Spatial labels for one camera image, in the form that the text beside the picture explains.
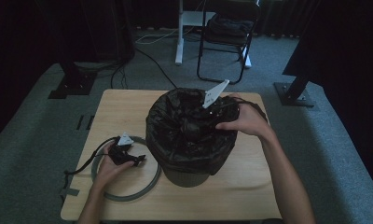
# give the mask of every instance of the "black drawstring bag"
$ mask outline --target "black drawstring bag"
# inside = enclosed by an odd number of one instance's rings
[[[233,35],[244,37],[250,33],[254,23],[252,21],[244,21],[232,19],[221,14],[214,14],[208,21],[208,28],[217,35]]]
[[[231,97],[204,109],[205,91],[175,89],[161,95],[146,118],[146,145],[163,170],[215,175],[235,146],[237,131],[217,130],[239,117]]]

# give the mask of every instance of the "hand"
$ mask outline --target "hand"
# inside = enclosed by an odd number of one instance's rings
[[[94,180],[95,183],[105,187],[111,181],[113,181],[120,173],[129,169],[134,165],[134,161],[128,161],[120,165],[115,165],[112,159],[106,155],[108,154],[109,148],[113,144],[107,144],[104,146],[104,158],[100,164],[99,173],[96,175]]]
[[[241,101],[241,96],[237,93],[231,94],[229,97]],[[246,134],[256,135],[261,137],[271,130],[268,123],[262,118],[256,109],[248,104],[239,104],[239,118],[232,122],[223,122],[215,126],[216,129],[222,130],[237,130]]]

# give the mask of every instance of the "left hand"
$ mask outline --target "left hand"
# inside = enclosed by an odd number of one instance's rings
[[[123,164],[115,165],[112,159],[106,155],[112,145],[113,144],[107,144],[104,146],[105,155],[100,164],[99,172],[94,180],[95,183],[100,184],[103,187],[113,181],[120,173],[134,165],[134,161],[127,161]]]

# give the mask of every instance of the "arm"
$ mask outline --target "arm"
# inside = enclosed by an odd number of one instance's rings
[[[250,105],[239,105],[239,118],[219,123],[217,129],[238,130],[257,136],[268,162],[274,194],[284,223],[315,223],[309,196],[291,162],[283,152],[276,133]]]
[[[109,145],[104,147],[104,154],[108,154],[109,148]],[[133,165],[133,161],[128,161],[116,166],[109,156],[104,156],[99,168],[99,173],[96,175],[93,185],[90,188],[88,199],[85,202],[81,215],[79,215],[77,223],[97,224],[100,222],[100,213],[104,202],[105,187],[120,173]]]

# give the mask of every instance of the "chair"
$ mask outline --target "chair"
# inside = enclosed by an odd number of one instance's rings
[[[211,20],[206,22],[207,12],[215,12],[217,15],[225,15],[227,18],[232,18],[233,20],[251,21],[253,23],[251,29],[247,31],[245,36],[235,36],[235,35],[223,35],[213,32],[209,26]],[[245,62],[247,59],[248,51],[250,49],[250,44],[253,38],[253,31],[256,27],[256,22],[260,15],[259,5],[254,0],[205,0],[203,6],[203,21],[201,27],[200,36],[200,48],[199,48],[199,59],[198,59],[198,69],[197,75],[200,79],[212,82],[223,82],[224,80],[203,77],[200,74],[200,61],[203,55],[203,50],[207,49],[204,47],[204,42],[218,44],[218,45],[228,45],[237,48],[237,51],[223,50],[223,49],[210,49],[219,50],[231,53],[238,53],[240,61],[242,59],[242,70],[240,72],[239,78],[234,81],[230,81],[229,84],[236,84],[242,80],[242,74],[245,68]]]

